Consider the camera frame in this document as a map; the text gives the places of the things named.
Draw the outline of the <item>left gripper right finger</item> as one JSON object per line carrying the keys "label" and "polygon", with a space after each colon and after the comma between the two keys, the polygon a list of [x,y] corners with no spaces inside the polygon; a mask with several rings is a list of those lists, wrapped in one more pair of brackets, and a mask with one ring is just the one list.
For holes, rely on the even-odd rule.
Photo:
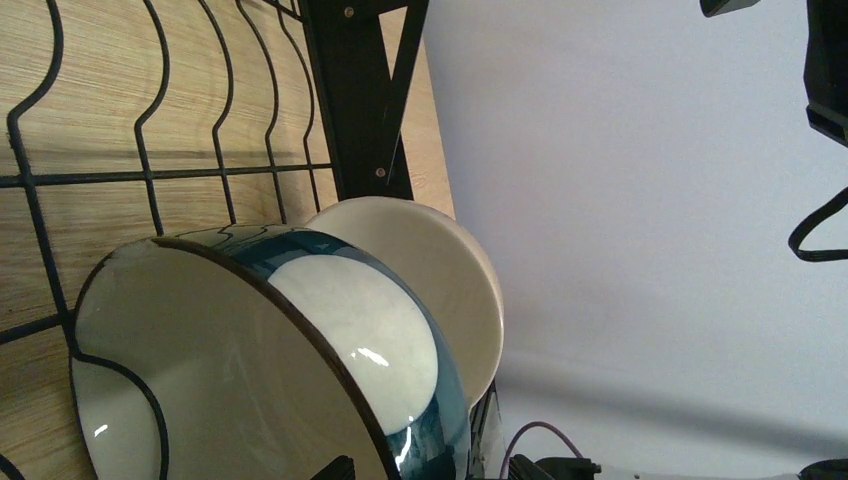
{"label": "left gripper right finger", "polygon": [[553,480],[539,465],[522,454],[508,461],[508,480]]}

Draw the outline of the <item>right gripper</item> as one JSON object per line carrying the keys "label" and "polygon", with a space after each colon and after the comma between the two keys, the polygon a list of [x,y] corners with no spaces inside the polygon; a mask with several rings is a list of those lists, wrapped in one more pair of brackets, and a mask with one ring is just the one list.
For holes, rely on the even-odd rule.
{"label": "right gripper", "polygon": [[[700,0],[707,18],[750,8],[759,0]],[[847,145],[847,2],[809,0],[807,2],[808,42],[803,73],[808,98],[810,127],[836,143]],[[825,220],[847,207],[847,191],[802,220],[788,238],[792,253],[805,262],[845,260],[845,249],[804,250],[802,242]]]}

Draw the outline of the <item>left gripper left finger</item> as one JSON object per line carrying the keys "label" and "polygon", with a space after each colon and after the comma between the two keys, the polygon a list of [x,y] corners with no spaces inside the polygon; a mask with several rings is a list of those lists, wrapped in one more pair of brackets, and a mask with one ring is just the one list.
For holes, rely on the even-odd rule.
{"label": "left gripper left finger", "polygon": [[322,468],[311,480],[355,480],[355,465],[352,458],[340,455]]}

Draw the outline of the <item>small blue rimmed bowl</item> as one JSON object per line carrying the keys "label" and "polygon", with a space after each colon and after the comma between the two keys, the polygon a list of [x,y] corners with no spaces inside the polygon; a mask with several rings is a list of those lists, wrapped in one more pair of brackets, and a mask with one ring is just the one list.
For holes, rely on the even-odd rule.
{"label": "small blue rimmed bowl", "polygon": [[70,361],[100,479],[462,479],[468,403],[430,312],[369,253],[285,225],[121,246]]}

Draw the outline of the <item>white ceramic bowl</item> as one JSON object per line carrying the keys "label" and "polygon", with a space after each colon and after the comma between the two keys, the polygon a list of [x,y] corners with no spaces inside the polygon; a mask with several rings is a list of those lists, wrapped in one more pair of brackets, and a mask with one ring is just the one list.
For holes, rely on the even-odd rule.
{"label": "white ceramic bowl", "polygon": [[504,345],[499,279],[480,243],[452,217],[390,197],[341,201],[307,227],[370,253],[422,300],[447,341],[470,405],[485,395]]}

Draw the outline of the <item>black wire dish rack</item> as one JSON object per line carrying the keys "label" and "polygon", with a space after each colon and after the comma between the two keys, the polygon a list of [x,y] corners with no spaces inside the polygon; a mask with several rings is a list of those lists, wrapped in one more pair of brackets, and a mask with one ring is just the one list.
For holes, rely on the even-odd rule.
{"label": "black wire dish rack", "polygon": [[[409,155],[441,157],[428,12],[426,1],[2,3],[3,478],[100,479],[71,337],[81,289],[115,249],[231,225],[310,229],[353,198],[414,201]],[[488,475],[490,397],[465,394],[462,479]]]}

